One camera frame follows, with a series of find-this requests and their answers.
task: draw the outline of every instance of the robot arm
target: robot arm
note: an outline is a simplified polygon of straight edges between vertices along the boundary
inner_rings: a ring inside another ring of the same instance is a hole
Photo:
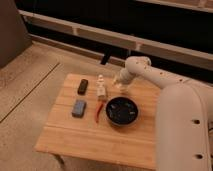
[[[211,171],[213,88],[150,65],[147,57],[128,58],[115,83],[128,85],[143,76],[163,89],[156,113],[157,171]]]
[[[160,88],[175,83],[193,83],[205,86],[205,84],[182,75],[174,74],[162,69],[151,67],[151,61],[148,57],[129,57],[115,80],[116,83],[130,84],[136,76],[142,76]]]

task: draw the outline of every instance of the red object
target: red object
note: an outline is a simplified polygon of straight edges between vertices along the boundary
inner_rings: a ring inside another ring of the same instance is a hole
[[[95,122],[96,123],[98,123],[98,121],[99,121],[99,114],[100,114],[100,111],[103,108],[103,106],[104,106],[104,102],[103,101],[99,101],[98,105],[96,107],[96,110],[95,110]]]

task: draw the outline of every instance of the table leg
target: table leg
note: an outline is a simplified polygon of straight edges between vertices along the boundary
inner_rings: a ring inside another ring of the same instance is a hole
[[[57,154],[53,154],[53,156],[55,157],[55,159],[59,162],[59,164],[61,166],[64,165],[64,160],[61,158],[61,156],[57,155]]]

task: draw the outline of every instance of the wall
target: wall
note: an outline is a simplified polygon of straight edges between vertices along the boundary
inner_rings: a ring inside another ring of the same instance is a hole
[[[0,1],[0,68],[31,45],[13,0]]]

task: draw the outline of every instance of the black object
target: black object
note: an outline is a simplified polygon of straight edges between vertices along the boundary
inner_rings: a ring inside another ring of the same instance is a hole
[[[86,102],[84,100],[76,100],[72,110],[72,116],[77,118],[82,118],[84,115],[85,107],[86,107]]]
[[[88,80],[82,79],[78,87],[78,94],[84,95],[87,90]]]
[[[116,97],[108,102],[106,113],[112,123],[127,125],[137,118],[138,109],[132,100],[125,97]]]
[[[109,58],[111,56],[111,53],[110,52],[106,52],[101,60],[101,65],[105,65],[108,61],[109,61]]]

